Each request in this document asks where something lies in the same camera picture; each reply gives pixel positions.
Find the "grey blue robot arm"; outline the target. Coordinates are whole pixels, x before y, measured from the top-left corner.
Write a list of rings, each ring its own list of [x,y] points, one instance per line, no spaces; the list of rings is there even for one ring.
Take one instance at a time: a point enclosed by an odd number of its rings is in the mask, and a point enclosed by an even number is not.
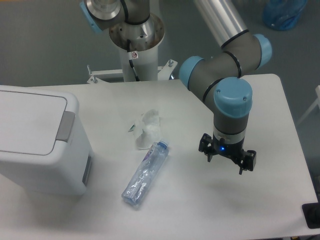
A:
[[[243,75],[271,59],[271,43],[249,32],[231,1],[197,0],[195,5],[222,49],[207,60],[189,57],[179,69],[181,82],[213,112],[213,134],[204,134],[198,149],[209,160],[220,155],[240,171],[252,171],[257,153],[243,144],[253,90]],[[126,82],[158,79],[157,47],[165,30],[148,0],[83,0],[80,8],[93,31],[109,31]]]

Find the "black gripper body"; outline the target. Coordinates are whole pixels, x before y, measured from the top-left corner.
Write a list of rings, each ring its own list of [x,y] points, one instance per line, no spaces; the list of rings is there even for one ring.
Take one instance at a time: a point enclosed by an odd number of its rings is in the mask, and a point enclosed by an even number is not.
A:
[[[216,135],[209,141],[209,160],[215,155],[220,155],[231,160],[242,158],[244,153],[244,138],[244,131],[233,135],[216,132]]]

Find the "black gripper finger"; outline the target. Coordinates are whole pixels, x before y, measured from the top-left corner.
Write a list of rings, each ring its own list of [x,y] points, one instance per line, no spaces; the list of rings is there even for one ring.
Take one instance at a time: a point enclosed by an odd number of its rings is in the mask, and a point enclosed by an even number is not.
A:
[[[239,175],[243,171],[253,171],[256,165],[257,152],[255,150],[241,150],[236,156],[232,156],[231,160],[239,166]]]
[[[204,153],[207,156],[207,161],[211,162],[214,156],[213,139],[207,133],[204,133],[200,139],[198,151]]]

